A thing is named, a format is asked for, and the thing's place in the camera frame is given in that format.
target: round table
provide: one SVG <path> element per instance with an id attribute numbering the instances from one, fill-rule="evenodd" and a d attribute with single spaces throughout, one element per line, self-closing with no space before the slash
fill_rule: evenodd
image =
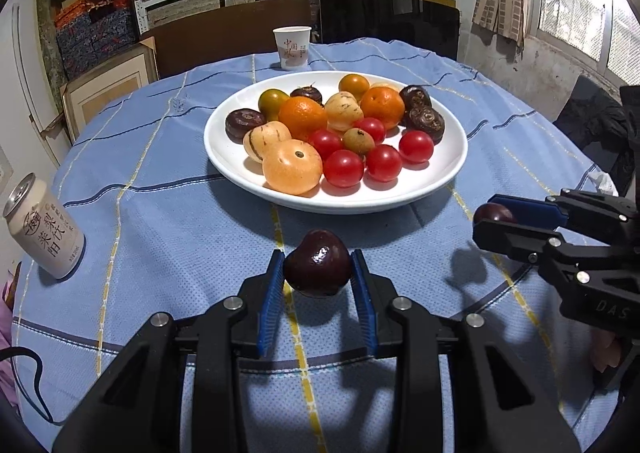
<path id="1" fill-rule="evenodd" d="M 470 218 L 496 192 L 544 198 L 561 188 L 594 191 L 588 173 L 595 165 L 526 104 L 434 52 L 364 38 L 311 45 L 309 55 L 304 70 L 426 85 L 468 134 L 460 174 L 410 205 L 357 216 L 277 207 L 238 188 L 207 159 L 202 131 L 224 99 L 283 72 L 276 53 L 197 67 L 108 105 L 52 185 L 86 235 L 78 270 L 60 283 L 27 256 L 18 283 L 14 344 L 42 357 L 41 389 L 54 419 L 71 412 L 151 314 L 203 313 L 237 293 L 246 277 L 263 273 L 275 247 L 288 253 L 309 229 L 324 227 L 350 250 L 362 249 L 372 273 L 389 277 L 398 293 L 430 312 L 481 313 L 558 402 L 585 448 L 617 400 L 615 393 L 594 393 L 589 330 L 559 315 L 558 295 L 530 266 L 480 251 Z M 252 453 L 386 451 L 395 361 L 367 357 L 349 289 L 326 300 L 293 293 L 273 352 L 240 366 Z M 33 398 L 34 364 L 20 359 L 17 373 Z M 443 380 L 445 450 L 452 451 L 446 369 Z M 185 383 L 183 452 L 190 450 L 192 367 Z M 20 410 L 50 448 L 59 428 L 22 396 Z"/>

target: pink cloth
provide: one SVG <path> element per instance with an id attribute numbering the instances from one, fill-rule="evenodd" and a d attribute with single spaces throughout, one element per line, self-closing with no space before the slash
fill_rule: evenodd
<path id="1" fill-rule="evenodd" d="M 0 350 L 11 346 L 11 318 L 9 308 L 0 298 Z M 14 373 L 11 371 L 9 360 L 0 363 L 0 389 L 12 406 L 17 406 L 18 398 L 15 395 Z"/>

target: plate rim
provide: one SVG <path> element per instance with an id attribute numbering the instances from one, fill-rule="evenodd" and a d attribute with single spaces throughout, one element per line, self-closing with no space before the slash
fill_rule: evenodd
<path id="1" fill-rule="evenodd" d="M 395 197 L 392 197 L 392 198 L 387 197 L 387 198 L 380 199 L 378 201 L 376 200 L 372 200 L 372 201 L 351 200 L 350 201 L 350 200 L 347 200 L 345 197 L 336 197 L 335 204 L 330 205 L 327 203 L 326 200 L 315 200 L 314 198 L 298 196 L 298 195 L 290 195 L 287 193 L 282 193 L 280 191 L 275 191 L 273 189 L 265 188 L 264 186 L 254 184 L 248 179 L 245 179 L 244 177 L 242 177 L 241 175 L 238 175 L 237 173 L 232 172 L 232 170 L 229 170 L 224 164 L 222 164 L 217 159 L 216 155 L 213 153 L 212 147 L 209 144 L 208 135 L 210 132 L 210 127 L 213 123 L 213 118 L 216 115 L 216 112 L 220 107 L 224 106 L 227 102 L 231 101 L 233 97 L 247 90 L 248 88 L 251 88 L 254 86 L 257 87 L 258 85 L 263 85 L 264 83 L 267 83 L 271 80 L 276 80 L 285 76 L 290 77 L 293 74 L 295 75 L 307 75 L 307 74 L 347 75 L 347 74 L 353 74 L 353 72 L 342 71 L 342 70 L 313 70 L 313 71 L 306 71 L 306 72 L 283 74 L 280 76 L 274 76 L 262 81 L 258 81 L 231 94 L 228 98 L 226 98 L 224 101 L 218 104 L 218 106 L 211 112 L 209 119 L 207 119 L 207 123 L 205 124 L 205 128 L 203 131 L 203 144 L 207 152 L 207 157 L 209 157 L 209 160 L 212 162 L 212 164 L 215 166 L 218 172 L 222 173 L 222 175 L 224 175 L 229 181 L 236 184 L 236 186 L 239 186 L 245 191 L 253 193 L 258 197 L 264 198 L 265 200 L 270 200 L 271 202 L 275 202 L 276 204 L 284 205 L 286 207 L 293 207 L 303 211 L 315 210 L 311 212 L 318 212 L 317 210 L 323 210 L 322 212 L 326 213 L 326 210 L 332 210 L 332 211 L 335 211 L 335 214 L 340 214 L 340 212 L 344 212 L 346 214 L 347 212 L 353 212 L 354 209 L 358 209 L 358 210 L 372 209 L 373 211 L 380 211 L 380 208 L 383 208 L 385 206 L 388 206 L 389 209 L 392 209 L 400 205 L 409 204 L 415 200 L 423 198 L 437 191 L 438 189 L 442 188 L 444 185 L 448 184 L 451 180 L 453 180 L 456 177 L 456 175 L 460 172 L 462 167 L 464 166 L 464 163 L 466 162 L 466 157 L 468 154 L 468 141 L 466 140 L 466 132 L 462 126 L 462 123 L 460 123 L 460 120 L 458 120 L 458 118 L 455 115 L 453 115 L 453 113 L 446 106 L 444 106 L 440 101 L 438 101 L 435 98 L 431 98 L 434 102 L 438 104 L 439 108 L 446 110 L 446 112 L 451 116 L 451 118 L 456 123 L 456 126 L 459 129 L 460 133 L 464 135 L 462 156 L 459 159 L 458 163 L 452 168 L 452 170 L 450 170 L 449 173 L 445 174 L 444 177 L 437 180 L 436 182 L 431 183 L 428 186 L 425 186 L 422 189 L 418 189 L 417 191 L 398 194 Z M 367 72 L 361 72 L 358 74 L 362 74 L 366 76 L 375 76 L 379 81 L 382 81 L 382 82 L 386 81 L 393 84 L 402 85 L 403 88 L 406 86 L 402 82 L 392 78 L 378 76 L 376 74 L 370 74 Z"/>

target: cup rim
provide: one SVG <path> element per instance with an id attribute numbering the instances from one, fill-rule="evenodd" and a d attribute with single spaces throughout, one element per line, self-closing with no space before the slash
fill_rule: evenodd
<path id="1" fill-rule="evenodd" d="M 290 26 L 290 27 L 277 27 L 276 29 L 273 29 L 273 33 L 279 33 L 279 32 L 305 32 L 311 30 L 311 27 L 309 26 Z"/>

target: dark brown water chestnut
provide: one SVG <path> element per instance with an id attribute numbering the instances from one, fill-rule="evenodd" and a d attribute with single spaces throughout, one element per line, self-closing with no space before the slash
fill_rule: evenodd
<path id="1" fill-rule="evenodd" d="M 431 108 L 431 98 L 420 85 L 407 85 L 400 91 L 400 97 L 402 97 L 404 109 L 407 112 L 414 107 Z"/>
<path id="2" fill-rule="evenodd" d="M 242 108 L 229 113 L 225 120 L 225 130 L 229 139 L 242 143 L 242 138 L 249 130 L 266 122 L 267 118 L 257 110 Z"/>
<path id="3" fill-rule="evenodd" d="M 331 231 L 309 231 L 284 260 L 284 277 L 298 292 L 310 297 L 338 293 L 351 278 L 351 258 Z"/>
<path id="4" fill-rule="evenodd" d="M 296 88 L 290 94 L 290 96 L 291 97 L 302 96 L 302 97 L 306 97 L 306 98 L 309 98 L 309 99 L 313 99 L 313 101 L 315 101 L 319 105 L 322 104 L 322 94 L 320 93 L 320 91 L 317 88 L 312 87 L 312 86 Z"/>
<path id="5" fill-rule="evenodd" d="M 511 224 L 517 224 L 518 221 L 513 213 L 502 204 L 495 204 L 494 202 L 487 202 L 482 204 L 474 213 L 474 225 L 478 224 L 481 220 L 495 220 L 497 222 L 510 222 Z"/>
<path id="6" fill-rule="evenodd" d="M 409 110 L 407 127 L 427 132 L 433 144 L 438 144 L 444 135 L 444 119 L 431 107 L 414 107 Z"/>

